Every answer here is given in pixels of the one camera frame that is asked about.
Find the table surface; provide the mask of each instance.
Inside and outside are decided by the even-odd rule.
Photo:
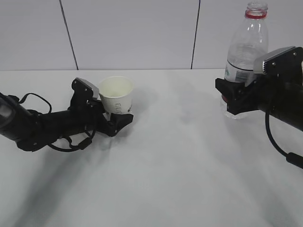
[[[264,113],[233,120],[220,110],[223,70],[3,71],[0,91],[40,94],[65,110],[71,82],[133,80],[134,122],[97,134],[84,151],[30,153],[0,137],[2,227],[301,227],[303,170],[270,144]],[[29,97],[24,106],[47,112]],[[271,118],[286,151],[302,132]]]

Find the paper cup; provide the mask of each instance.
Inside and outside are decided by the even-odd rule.
[[[132,109],[131,92],[133,83],[126,77],[109,77],[99,86],[101,102],[105,110],[111,114],[129,114]]]

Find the clear plastic bottle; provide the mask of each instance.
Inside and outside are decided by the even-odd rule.
[[[224,78],[230,82],[245,82],[248,86],[254,79],[254,60],[268,52],[268,30],[264,19],[267,15],[267,4],[250,2],[245,11],[245,19],[235,32],[228,50]],[[225,115],[239,119],[245,113],[233,115],[226,111],[226,102],[221,99]]]

